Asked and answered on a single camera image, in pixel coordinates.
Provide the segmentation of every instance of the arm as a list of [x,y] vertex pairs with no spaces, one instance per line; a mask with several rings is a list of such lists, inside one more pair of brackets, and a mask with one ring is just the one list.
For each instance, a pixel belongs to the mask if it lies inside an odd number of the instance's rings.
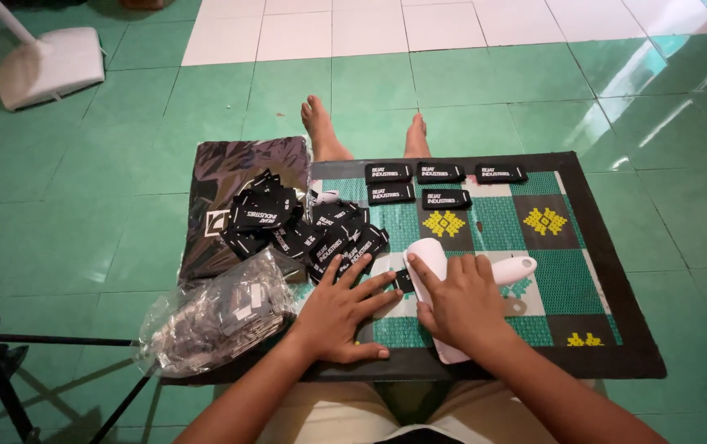
[[366,254],[334,278],[342,257],[335,257],[282,340],[184,429],[173,444],[254,442],[293,385],[316,360],[352,363],[388,358],[380,344],[354,344],[357,325],[402,291],[368,298],[395,278],[388,272],[350,288],[372,257]]
[[504,382],[559,442],[666,442],[641,420],[529,347],[504,320],[504,299],[485,256],[452,257],[439,281],[416,255],[411,266],[430,292],[418,303],[432,335]]

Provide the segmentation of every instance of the forearm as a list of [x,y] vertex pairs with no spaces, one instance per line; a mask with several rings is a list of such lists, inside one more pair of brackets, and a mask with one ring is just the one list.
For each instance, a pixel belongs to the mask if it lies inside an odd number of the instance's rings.
[[288,333],[255,367],[203,410],[173,444],[254,442],[313,360]]
[[517,336],[499,348],[478,347],[473,358],[512,390],[559,442],[665,442]]

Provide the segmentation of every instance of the left hand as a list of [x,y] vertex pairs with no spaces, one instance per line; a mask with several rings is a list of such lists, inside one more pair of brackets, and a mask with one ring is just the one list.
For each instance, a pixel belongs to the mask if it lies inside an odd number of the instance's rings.
[[389,271],[350,288],[359,273],[372,260],[360,257],[334,284],[342,256],[332,259],[319,285],[307,298],[288,336],[298,340],[300,352],[313,361],[352,363],[361,359],[388,358],[389,350],[381,344],[356,345],[354,334],[360,322],[379,308],[402,297],[402,291],[373,294],[395,279]]

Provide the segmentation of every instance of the black mat border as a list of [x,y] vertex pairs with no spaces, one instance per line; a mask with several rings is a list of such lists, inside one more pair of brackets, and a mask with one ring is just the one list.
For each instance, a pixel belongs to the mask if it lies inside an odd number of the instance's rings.
[[[365,165],[372,162],[408,163],[416,168],[422,159],[346,160],[313,164],[312,179],[361,178]],[[631,285],[608,236],[603,218],[586,177],[573,152],[517,156],[433,158],[434,161],[458,164],[468,175],[477,163],[521,164],[526,171],[558,171],[567,198],[576,215],[589,257],[619,328],[623,345],[615,347],[536,347],[540,354],[576,378],[664,378],[666,368],[661,354],[638,307]],[[190,378],[162,378],[166,385],[207,385],[234,382],[263,356],[250,351],[217,370]],[[303,381],[437,381],[491,378],[473,362],[442,364],[435,348],[391,348],[384,361],[336,365],[317,363],[302,377]]]

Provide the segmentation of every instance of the foot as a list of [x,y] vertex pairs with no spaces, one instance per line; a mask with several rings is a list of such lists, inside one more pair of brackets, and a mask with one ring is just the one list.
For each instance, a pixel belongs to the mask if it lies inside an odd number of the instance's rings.
[[354,158],[337,140],[331,117],[317,96],[307,96],[307,102],[301,104],[301,122],[312,140],[312,154],[316,161]]
[[406,132],[406,154],[404,157],[430,157],[427,146],[427,125],[422,114],[417,113]]

